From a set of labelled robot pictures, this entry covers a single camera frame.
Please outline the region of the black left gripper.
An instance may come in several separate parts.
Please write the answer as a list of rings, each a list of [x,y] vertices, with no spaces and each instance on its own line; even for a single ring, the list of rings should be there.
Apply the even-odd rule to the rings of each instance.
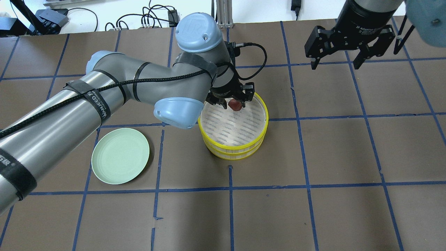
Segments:
[[[221,105],[223,109],[228,109],[227,98],[240,101],[242,108],[247,102],[251,102],[255,94],[254,82],[242,84],[240,79],[233,78],[221,87],[211,87],[207,94],[206,102],[211,105]]]

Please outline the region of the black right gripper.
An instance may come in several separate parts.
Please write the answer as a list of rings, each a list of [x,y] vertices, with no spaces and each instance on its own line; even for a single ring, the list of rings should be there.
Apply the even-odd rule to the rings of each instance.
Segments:
[[[337,51],[359,50],[353,61],[358,70],[373,56],[383,56],[395,38],[388,22],[396,11],[395,0],[347,0],[335,26],[327,30],[318,25],[310,33],[304,46],[311,69],[320,60]]]

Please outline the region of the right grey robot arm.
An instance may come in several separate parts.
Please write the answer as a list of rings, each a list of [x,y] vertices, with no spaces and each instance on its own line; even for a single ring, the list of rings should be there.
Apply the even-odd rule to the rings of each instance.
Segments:
[[[311,68],[338,51],[358,50],[355,69],[374,56],[385,54],[395,41],[397,54],[413,30],[434,47],[445,47],[444,0],[347,0],[335,26],[316,26],[304,46]]]

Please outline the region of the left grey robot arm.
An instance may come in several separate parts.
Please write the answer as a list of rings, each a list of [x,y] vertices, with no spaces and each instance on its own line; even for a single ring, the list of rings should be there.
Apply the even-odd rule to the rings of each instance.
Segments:
[[[252,101],[254,84],[241,84],[234,64],[239,49],[253,43],[224,41],[207,13],[186,16],[174,34],[181,53],[171,67],[96,52],[85,76],[1,131],[1,213],[128,100],[153,105],[158,120],[182,129],[196,124],[205,102],[226,107],[226,98],[242,106]]]

